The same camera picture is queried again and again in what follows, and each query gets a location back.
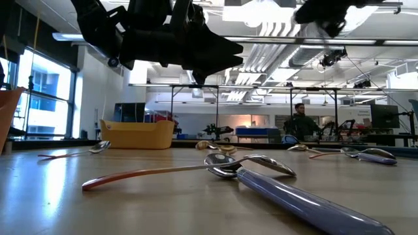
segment monitor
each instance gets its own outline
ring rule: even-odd
[[[396,105],[371,104],[373,128],[400,128]]]

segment metal spoon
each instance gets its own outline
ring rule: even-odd
[[[296,144],[295,146],[290,147],[287,150],[288,151],[308,151],[308,152],[311,152],[311,153],[322,153],[320,151],[310,149],[308,146],[306,146],[304,144]]]
[[[44,154],[40,154],[38,155],[38,157],[49,157],[51,159],[58,159],[58,158],[63,158],[63,157],[71,157],[74,155],[80,155],[83,153],[92,153],[92,154],[98,154],[106,149],[108,149],[110,147],[110,141],[101,141],[97,144],[95,144],[93,147],[91,147],[91,149],[89,149],[88,151],[83,151],[83,152],[78,152],[78,153],[70,153],[70,154],[64,154],[64,155],[44,155]]]
[[[271,159],[267,156],[262,155],[248,155],[245,156],[243,159],[235,161],[232,157],[221,154],[221,153],[212,153],[209,154],[211,159],[219,159],[222,160],[222,164],[213,164],[212,166],[208,166],[207,164],[200,165],[200,166],[183,166],[183,167],[173,167],[173,168],[160,168],[160,169],[151,169],[151,170],[132,170],[129,172],[122,172],[111,174],[107,176],[102,176],[99,178],[95,178],[93,180],[89,180],[83,183],[82,189],[87,191],[93,187],[103,185],[106,183],[110,183],[117,180],[123,180],[127,178],[137,177],[137,176],[145,176],[150,174],[162,174],[162,173],[169,173],[169,172],[181,172],[181,171],[188,171],[188,170],[200,170],[200,169],[207,169],[207,168],[222,168],[224,170],[235,170],[241,167],[241,162],[250,160],[255,163],[259,163],[260,165],[269,167],[270,169],[277,170],[278,172],[282,172],[284,174],[289,174],[291,176],[296,176],[296,173],[291,170],[288,166],[284,165],[283,163]]]
[[[317,154],[317,155],[310,156],[309,158],[313,159],[313,158],[320,157],[320,156],[336,155],[336,154],[346,154],[346,155],[347,154],[355,154],[356,157],[357,157],[357,155],[359,153],[368,153],[368,154],[373,154],[373,155],[379,155],[381,157],[385,157],[385,158],[389,158],[389,159],[396,159],[396,157],[392,153],[389,153],[388,151],[385,151],[383,149],[368,148],[368,149],[365,149],[363,151],[358,151],[356,149],[349,148],[349,147],[343,147],[341,149],[340,153],[320,153],[320,154]]]
[[[205,158],[204,163],[215,166],[214,163],[228,161],[231,161],[231,157],[219,159],[216,156],[209,155]],[[221,178],[238,178],[245,186],[260,193],[327,234],[394,234],[382,223],[359,212],[245,168],[236,170],[230,168],[208,168],[208,170]]]
[[[345,155],[347,155],[348,157],[351,158],[358,158],[360,160],[365,160],[365,161],[372,161],[375,163],[381,163],[381,164],[385,164],[385,165],[395,165],[396,163],[398,163],[395,159],[390,159],[387,157],[382,157],[380,155],[373,155],[373,154],[369,154],[369,153],[353,153],[353,148],[349,148],[349,147],[344,147],[341,149],[341,152],[344,153]]]
[[[264,155],[247,155],[245,156],[243,159],[238,160],[238,161],[243,161],[243,160],[250,160],[254,163],[258,163],[262,166],[265,166],[267,168],[270,168],[272,170],[284,173],[284,174],[288,174],[290,176],[296,176],[296,173],[288,166],[286,166],[284,163],[274,160],[270,157],[264,156]],[[231,156],[228,155],[224,155],[224,154],[218,154],[218,153],[214,153],[214,154],[209,154],[208,156],[206,156],[206,158],[204,159],[204,164],[205,165],[214,165],[214,164],[222,164],[222,163],[229,163],[229,162],[233,162],[235,161],[235,159],[233,159]],[[223,178],[235,178],[236,177],[236,171],[241,168],[242,165],[241,164],[236,164],[234,166],[230,166],[230,167],[221,167],[220,169],[222,169],[222,172],[219,173],[218,175],[218,171],[216,168],[208,168],[208,170],[220,177]]]

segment orange chair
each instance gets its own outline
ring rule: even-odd
[[[5,145],[7,133],[12,123],[13,114],[25,88],[19,87],[12,91],[0,91],[0,153]]]

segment window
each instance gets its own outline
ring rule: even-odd
[[[3,82],[11,84],[14,81],[14,77],[16,75],[17,65],[3,58],[0,58],[0,63],[3,66],[3,70],[5,73],[5,78]]]
[[[27,131],[28,140],[59,140],[71,131],[71,87],[75,73],[53,61],[26,50],[20,56],[17,86],[28,87],[33,77],[33,92],[20,97],[13,127]]]
[[[27,88],[31,74],[34,91],[69,100],[71,70],[25,50],[20,56],[18,86]]]

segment yellow plastic tub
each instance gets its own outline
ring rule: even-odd
[[[171,146],[174,122],[123,123],[100,120],[102,140],[111,148],[167,149]]]

